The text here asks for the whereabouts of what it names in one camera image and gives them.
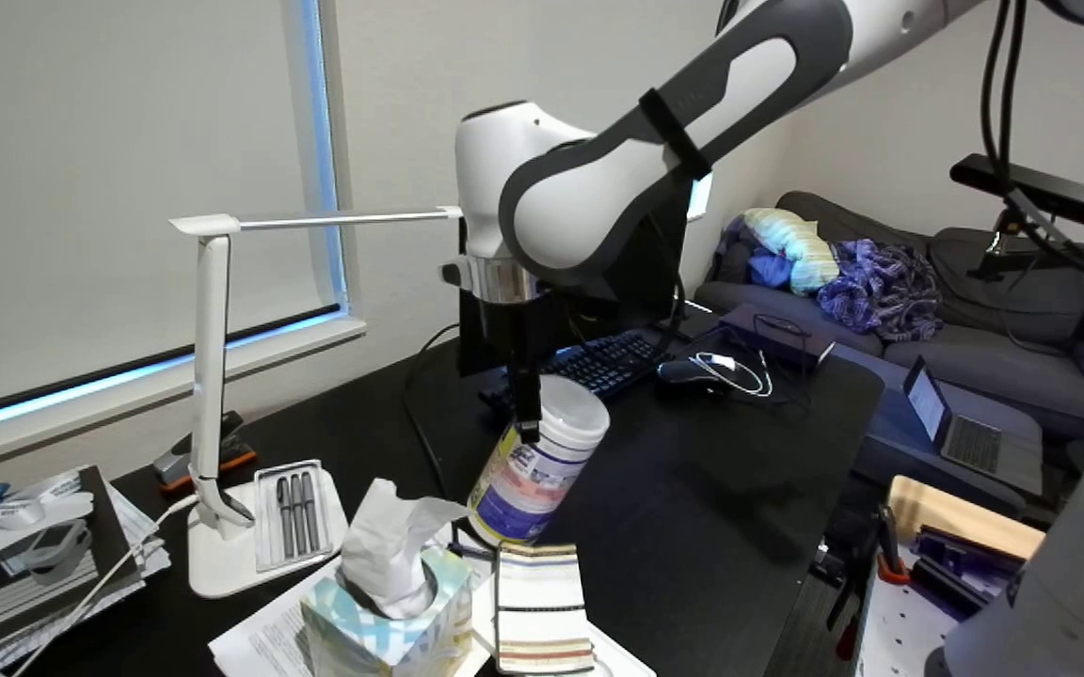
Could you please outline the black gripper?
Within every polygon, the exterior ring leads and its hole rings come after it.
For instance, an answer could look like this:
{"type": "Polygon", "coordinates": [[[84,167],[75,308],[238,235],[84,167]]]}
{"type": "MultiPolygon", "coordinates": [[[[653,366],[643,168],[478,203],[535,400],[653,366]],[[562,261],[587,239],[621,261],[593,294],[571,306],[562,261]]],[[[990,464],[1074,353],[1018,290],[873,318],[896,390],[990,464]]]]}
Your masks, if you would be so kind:
{"type": "Polygon", "coordinates": [[[518,442],[537,442],[543,390],[537,366],[562,341],[562,306],[537,299],[525,306],[493,306],[474,294],[458,294],[458,371],[512,370],[512,405],[518,442]]]}

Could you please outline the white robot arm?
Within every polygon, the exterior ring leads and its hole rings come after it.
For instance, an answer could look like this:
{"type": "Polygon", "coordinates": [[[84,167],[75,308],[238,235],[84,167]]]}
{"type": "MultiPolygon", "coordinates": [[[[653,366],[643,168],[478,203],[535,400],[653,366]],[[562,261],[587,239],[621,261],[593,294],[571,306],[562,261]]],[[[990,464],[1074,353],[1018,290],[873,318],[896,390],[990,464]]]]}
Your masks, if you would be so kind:
{"type": "MultiPolygon", "coordinates": [[[[456,133],[468,215],[464,290],[512,385],[512,425],[537,433],[543,308],[553,290],[613,301],[630,242],[686,235],[689,188],[799,107],[941,34],[978,0],[751,0],[678,76],[603,133],[532,102],[456,133]]],[[[1084,479],[1018,585],[958,621],[932,661],[949,677],[1084,677],[1084,479]]]]}

